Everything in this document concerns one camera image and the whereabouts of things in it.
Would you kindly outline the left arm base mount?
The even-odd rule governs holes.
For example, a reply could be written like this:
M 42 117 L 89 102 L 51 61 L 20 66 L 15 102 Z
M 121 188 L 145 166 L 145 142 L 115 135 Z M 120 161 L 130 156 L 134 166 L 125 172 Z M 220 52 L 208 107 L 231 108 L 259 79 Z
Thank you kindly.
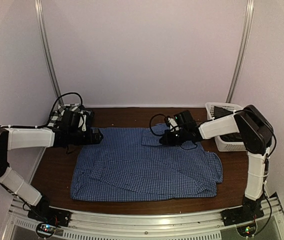
M 39 208 L 32 207 L 31 210 L 28 211 L 27 217 L 52 226 L 68 227 L 71 212 L 50 206 L 41 210 Z

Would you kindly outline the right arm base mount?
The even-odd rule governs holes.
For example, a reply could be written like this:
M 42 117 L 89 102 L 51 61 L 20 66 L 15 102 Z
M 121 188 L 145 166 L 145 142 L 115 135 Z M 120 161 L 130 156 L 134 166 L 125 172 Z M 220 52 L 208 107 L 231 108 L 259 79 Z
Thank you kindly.
M 262 218 L 265 215 L 261 209 L 252 211 L 244 206 L 228 208 L 223 210 L 220 214 L 225 227 L 250 221 L 252 222 L 258 218 Z

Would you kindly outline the black white plaid shirt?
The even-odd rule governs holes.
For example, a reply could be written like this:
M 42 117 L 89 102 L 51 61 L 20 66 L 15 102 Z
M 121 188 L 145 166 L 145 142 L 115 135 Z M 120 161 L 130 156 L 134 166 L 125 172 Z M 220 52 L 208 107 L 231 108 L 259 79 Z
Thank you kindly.
M 80 103 L 59 104 L 56 110 L 53 110 L 49 115 L 48 126 L 53 127 L 62 120 L 65 111 L 78 113 L 81 111 L 82 105 Z

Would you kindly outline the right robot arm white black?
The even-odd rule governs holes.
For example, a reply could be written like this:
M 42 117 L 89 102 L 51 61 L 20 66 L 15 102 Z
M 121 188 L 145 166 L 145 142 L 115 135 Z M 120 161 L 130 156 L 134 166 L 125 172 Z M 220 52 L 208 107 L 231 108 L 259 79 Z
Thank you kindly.
M 241 220 L 250 220 L 259 210 L 265 193 L 269 158 L 276 147 L 272 125 L 252 104 L 224 116 L 197 124 L 191 112 L 185 110 L 167 116 L 168 129 L 159 137 L 164 146 L 180 146 L 187 141 L 193 144 L 217 136 L 240 134 L 248 156 L 248 176 L 242 206 L 238 210 Z

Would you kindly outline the blue checked long sleeve shirt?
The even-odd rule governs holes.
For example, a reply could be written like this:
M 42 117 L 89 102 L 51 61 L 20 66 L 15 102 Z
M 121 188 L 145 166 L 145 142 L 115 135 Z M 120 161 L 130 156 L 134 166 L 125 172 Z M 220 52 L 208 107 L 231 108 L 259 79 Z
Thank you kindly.
M 84 146 L 73 172 L 70 197 L 87 202 L 144 202 L 211 198 L 223 182 L 218 155 L 200 143 L 159 143 L 167 126 L 106 127 L 100 144 Z

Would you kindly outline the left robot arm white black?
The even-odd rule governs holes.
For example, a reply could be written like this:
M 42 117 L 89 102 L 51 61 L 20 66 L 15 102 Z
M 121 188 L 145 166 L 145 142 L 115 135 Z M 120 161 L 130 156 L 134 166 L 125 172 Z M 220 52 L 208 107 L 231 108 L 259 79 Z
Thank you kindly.
M 54 218 L 50 200 L 33 187 L 27 174 L 14 169 L 26 157 L 28 163 L 36 164 L 42 152 L 49 148 L 86 146 L 100 144 L 104 138 L 98 128 L 92 128 L 91 111 L 65 110 L 61 116 L 52 115 L 44 125 L 0 124 L 0 186 L 18 197 L 43 222 Z

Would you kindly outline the white plastic laundry basket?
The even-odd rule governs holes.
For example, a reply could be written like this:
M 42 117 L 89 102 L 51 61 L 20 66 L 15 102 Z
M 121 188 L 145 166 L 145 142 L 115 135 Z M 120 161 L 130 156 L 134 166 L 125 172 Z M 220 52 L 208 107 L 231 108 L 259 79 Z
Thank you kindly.
M 207 102 L 205 104 L 207 119 L 213 119 L 213 134 L 230 134 L 231 130 L 236 129 L 236 122 L 232 118 L 236 111 L 242 110 L 243 107 L 233 103 L 223 103 L 223 102 Z M 226 119 L 217 118 L 214 115 L 214 110 L 216 108 L 222 108 L 224 110 L 230 111 L 231 116 L 227 116 Z M 220 135 L 215 135 L 214 140 L 217 149 L 220 152 L 245 152 L 246 148 L 242 140 L 232 140 L 225 141 L 221 139 Z

